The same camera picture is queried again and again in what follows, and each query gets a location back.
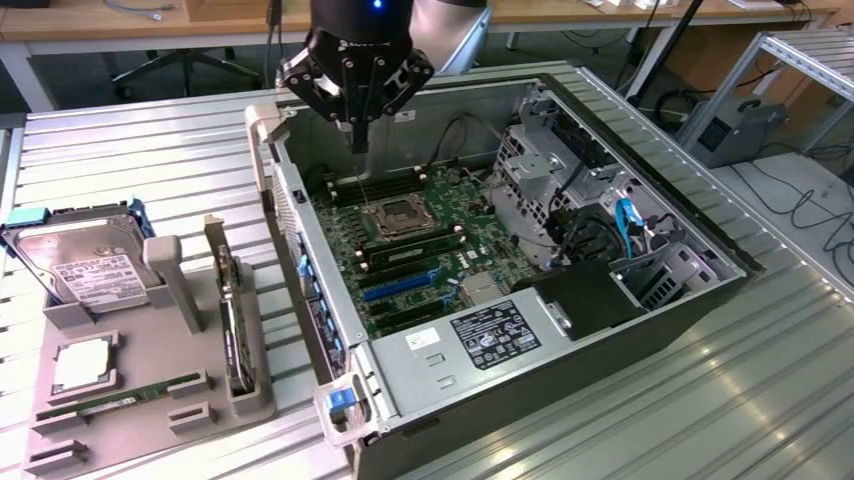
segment hard drive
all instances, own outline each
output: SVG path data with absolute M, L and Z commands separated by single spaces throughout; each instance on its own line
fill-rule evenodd
M 154 236 L 139 200 L 82 209 L 17 208 L 0 226 L 0 243 L 49 291 L 54 304 L 105 313 L 149 302 L 163 283 L 143 261 Z

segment warning label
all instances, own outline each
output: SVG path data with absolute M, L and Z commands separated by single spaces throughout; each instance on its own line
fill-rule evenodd
M 146 295 L 127 255 L 94 258 L 51 267 L 85 307 Z
M 541 346 L 512 300 L 452 320 L 452 326 L 481 370 Z

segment green circuit board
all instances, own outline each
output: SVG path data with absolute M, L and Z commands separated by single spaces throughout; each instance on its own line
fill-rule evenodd
M 490 200 L 482 196 L 480 184 L 472 177 L 460 178 L 457 171 L 437 168 L 430 172 L 424 191 L 389 197 L 382 201 L 413 198 L 412 195 L 424 202 L 424 207 L 436 221 L 437 225 L 433 229 L 440 230 L 460 225 L 464 227 L 465 241 L 456 251 L 420 260 L 420 264 L 425 265 L 425 271 L 430 270 L 437 274 L 430 285 L 374 302 L 364 300 L 366 288 L 360 284 L 368 274 L 361 268 L 361 259 L 356 251 L 361 248 L 388 245 L 398 239 L 389 239 L 382 235 L 381 227 L 372 215 L 372 208 L 365 202 L 360 205 L 337 207 L 329 195 L 313 198 L 333 255 L 362 322 L 373 338 L 380 338 L 473 306 L 474 301 L 460 286 L 460 282 L 466 277 L 490 272 L 496 284 L 508 292 L 518 280 L 536 273 L 522 249 L 512 239 L 512 233 L 496 214 L 486 208 Z M 385 316 L 406 312 L 430 302 L 438 303 L 438 300 L 445 300 L 445 307 L 430 317 L 421 318 L 416 322 L 396 322 L 393 325 L 384 322 Z M 385 306 L 390 310 L 382 314 L 373 314 L 370 308 L 377 303 L 386 303 Z

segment office chair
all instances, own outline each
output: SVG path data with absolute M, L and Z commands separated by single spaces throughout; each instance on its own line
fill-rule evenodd
M 149 50 L 146 52 L 146 55 L 149 56 L 149 61 L 146 63 L 143 63 L 134 70 L 113 76 L 115 94 L 119 96 L 119 98 L 131 98 L 131 96 L 134 95 L 134 90 L 130 86 L 126 85 L 126 83 L 174 63 L 181 63 L 182 65 L 186 97 L 190 97 L 193 95 L 193 90 L 190 87 L 190 77 L 194 72 L 194 63 L 210 65 L 214 68 L 249 78 L 253 82 L 253 89 L 261 89 L 261 75 L 249 68 L 245 68 L 241 65 L 230 62 L 230 60 L 234 60 L 237 58 L 235 49 L 233 47 L 226 47 L 226 60 L 221 60 L 219 58 L 209 57 L 207 55 L 205 55 L 205 52 L 210 50 L 213 50 L 213 48 L 179 48 L 178 50 L 163 56 L 158 54 L 157 50 Z

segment cpu socket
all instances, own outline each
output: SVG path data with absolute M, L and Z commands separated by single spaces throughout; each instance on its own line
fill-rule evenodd
M 372 203 L 368 213 L 374 217 L 381 237 L 386 239 L 432 230 L 437 226 L 437 220 L 425 207 L 424 199 L 417 194 L 388 198 Z

